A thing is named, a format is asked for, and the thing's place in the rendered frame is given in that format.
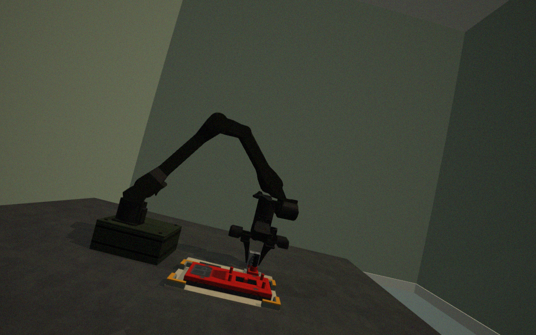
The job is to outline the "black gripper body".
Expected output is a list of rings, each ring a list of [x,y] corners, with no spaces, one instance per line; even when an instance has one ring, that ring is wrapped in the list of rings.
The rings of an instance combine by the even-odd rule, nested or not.
[[[272,223],[272,219],[273,219],[273,217],[268,217],[268,216],[264,216],[264,215],[255,213],[255,218],[254,218],[253,222],[255,221],[256,217],[261,218],[260,220],[262,222],[267,222],[267,219],[269,219],[269,220],[271,220],[271,223]],[[230,227],[228,235],[230,237],[236,237],[236,238],[241,237],[241,240],[249,241],[249,239],[252,237],[252,232],[243,230],[243,227],[232,225]],[[289,241],[288,241],[288,239],[286,237],[281,237],[279,235],[276,235],[275,240],[268,239],[266,244],[270,245],[270,246],[277,245],[279,248],[288,249]]]

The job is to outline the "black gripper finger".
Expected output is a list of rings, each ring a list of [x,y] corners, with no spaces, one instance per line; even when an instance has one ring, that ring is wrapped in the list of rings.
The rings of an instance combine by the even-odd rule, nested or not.
[[[241,239],[240,239],[240,241],[241,241],[241,242],[244,242],[244,248],[245,248],[245,261],[246,261],[246,263],[247,263],[250,239],[249,239],[249,241],[245,241],[245,240],[241,240]]]
[[[267,245],[266,242],[264,243],[264,245],[262,246],[262,251],[261,251],[261,256],[260,256],[260,260],[259,260],[259,265],[260,265],[262,259],[265,257],[265,255],[267,254],[267,252],[268,252],[271,248],[272,248],[272,249],[275,249],[275,246]]]

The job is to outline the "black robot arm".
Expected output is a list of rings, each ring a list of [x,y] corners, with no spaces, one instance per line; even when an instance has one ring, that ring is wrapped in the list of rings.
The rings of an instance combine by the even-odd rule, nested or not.
[[[256,207],[256,214],[295,221],[299,214],[298,200],[286,199],[282,189],[283,182],[277,173],[268,165],[262,151],[253,136],[250,127],[240,124],[234,120],[226,118],[223,113],[213,113],[203,123],[202,127],[191,139],[175,151],[160,166],[144,174],[135,181],[135,184],[123,192],[115,222],[127,223],[138,226],[145,223],[147,215],[147,197],[157,196],[158,192],[167,186],[164,182],[169,174],[192,155],[206,141],[216,135],[223,134],[234,136],[240,139],[244,150],[250,158],[257,173],[257,179],[263,192],[254,194],[253,197],[259,199]],[[272,200],[274,197],[276,200]],[[258,218],[258,219],[257,219]],[[271,227],[271,220],[262,222],[256,217],[252,223],[252,240],[267,242],[268,239],[275,240],[277,228]]]

